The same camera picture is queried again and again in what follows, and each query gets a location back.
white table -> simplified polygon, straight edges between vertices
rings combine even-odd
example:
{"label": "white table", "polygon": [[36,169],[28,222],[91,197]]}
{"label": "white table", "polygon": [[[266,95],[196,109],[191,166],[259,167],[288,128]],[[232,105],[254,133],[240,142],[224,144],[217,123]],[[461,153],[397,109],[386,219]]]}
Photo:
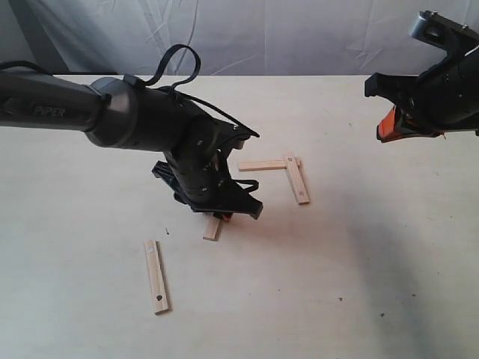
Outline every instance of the white table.
{"label": "white table", "polygon": [[[219,242],[150,173],[158,154],[0,128],[0,358],[477,358],[479,139],[379,143],[391,105],[364,80],[182,88],[262,136],[229,163],[260,181],[263,214],[234,216]],[[309,206],[283,171],[237,173],[288,150]],[[161,316],[148,239],[171,292]]]}

wooden stick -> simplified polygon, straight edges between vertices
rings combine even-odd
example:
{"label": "wooden stick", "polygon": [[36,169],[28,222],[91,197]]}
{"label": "wooden stick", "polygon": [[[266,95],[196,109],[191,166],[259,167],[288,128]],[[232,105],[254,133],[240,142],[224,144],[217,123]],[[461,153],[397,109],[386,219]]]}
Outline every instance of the wooden stick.
{"label": "wooden stick", "polygon": [[168,298],[166,297],[162,267],[159,261],[157,243],[155,241],[147,241],[144,243],[144,249],[147,255],[153,311],[156,315],[158,315],[168,310],[169,306]]}
{"label": "wooden stick", "polygon": [[291,186],[293,187],[294,197],[298,204],[309,203],[309,196],[306,191],[305,183],[302,180],[301,172],[299,172],[298,165],[294,161],[295,157],[292,153],[286,153],[284,155],[284,161],[286,162],[286,172],[290,179]]}
{"label": "wooden stick", "polygon": [[204,232],[203,239],[206,239],[207,241],[217,241],[221,223],[221,219],[212,215],[208,222],[207,230]]}
{"label": "wooden stick", "polygon": [[[298,167],[301,167],[301,159],[296,158]],[[286,163],[283,159],[274,161],[256,161],[256,162],[240,162],[238,163],[239,172],[247,171],[264,171],[264,170],[285,170]]]}

white backdrop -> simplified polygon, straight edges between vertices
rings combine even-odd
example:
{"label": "white backdrop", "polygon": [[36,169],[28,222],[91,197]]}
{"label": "white backdrop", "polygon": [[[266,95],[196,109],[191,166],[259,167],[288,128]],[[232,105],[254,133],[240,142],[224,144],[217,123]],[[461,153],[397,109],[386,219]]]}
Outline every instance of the white backdrop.
{"label": "white backdrop", "polygon": [[[420,10],[479,30],[478,0],[34,0],[71,70],[150,74],[189,43],[204,75],[415,74],[442,52],[409,36]],[[192,58],[169,73],[187,73]]]}

small wooden plank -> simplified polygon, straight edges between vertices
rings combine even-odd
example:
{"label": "small wooden plank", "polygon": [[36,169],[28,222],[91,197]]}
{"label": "small wooden plank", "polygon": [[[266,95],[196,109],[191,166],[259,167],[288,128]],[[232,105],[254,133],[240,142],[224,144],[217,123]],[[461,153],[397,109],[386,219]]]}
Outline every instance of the small wooden plank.
{"label": "small wooden plank", "polygon": [[[296,158],[298,167],[301,167],[301,159]],[[266,170],[285,170],[286,163],[283,159],[273,161],[256,161],[256,162],[240,162],[238,163],[239,172],[247,171],[266,171]]]}
{"label": "small wooden plank", "polygon": [[290,179],[291,187],[293,187],[293,193],[294,197],[296,198],[296,202],[298,202],[298,204],[306,204],[309,203],[308,192],[306,191],[305,183],[302,180],[299,167],[294,159],[295,157],[292,153],[286,153],[284,155],[287,176]]}
{"label": "small wooden plank", "polygon": [[147,241],[144,243],[144,249],[147,255],[148,276],[150,277],[151,299],[153,301],[153,311],[156,315],[168,310],[168,298],[166,296],[165,281],[157,243]]}
{"label": "small wooden plank", "polygon": [[207,230],[204,231],[203,239],[206,239],[207,241],[217,241],[221,223],[221,219],[212,215],[208,221]]}

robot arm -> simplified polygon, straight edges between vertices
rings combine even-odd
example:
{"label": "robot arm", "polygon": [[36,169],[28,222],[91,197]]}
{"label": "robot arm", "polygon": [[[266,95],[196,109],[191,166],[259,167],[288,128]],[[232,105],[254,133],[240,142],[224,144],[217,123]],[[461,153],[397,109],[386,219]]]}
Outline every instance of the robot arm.
{"label": "robot arm", "polygon": [[395,104],[377,128],[381,142],[437,137],[446,132],[479,134],[479,34],[435,12],[421,12],[412,36],[443,49],[447,57],[420,76],[374,74],[366,96]]}
{"label": "robot arm", "polygon": [[[183,48],[195,55],[193,75],[172,86],[149,88],[162,76],[171,56]],[[163,152],[166,162],[158,162],[153,174],[171,187],[177,201],[219,218],[244,213],[257,219],[263,204],[249,193],[258,183],[232,179],[227,158],[259,135],[207,102],[175,89],[192,81],[200,65],[192,49],[176,45],[165,53],[148,82],[126,75],[123,80],[102,78],[90,86],[57,79],[22,61],[0,65],[0,126],[76,130],[97,146]],[[5,71],[17,66],[36,73]],[[235,125],[210,116],[195,102],[219,111]]]}

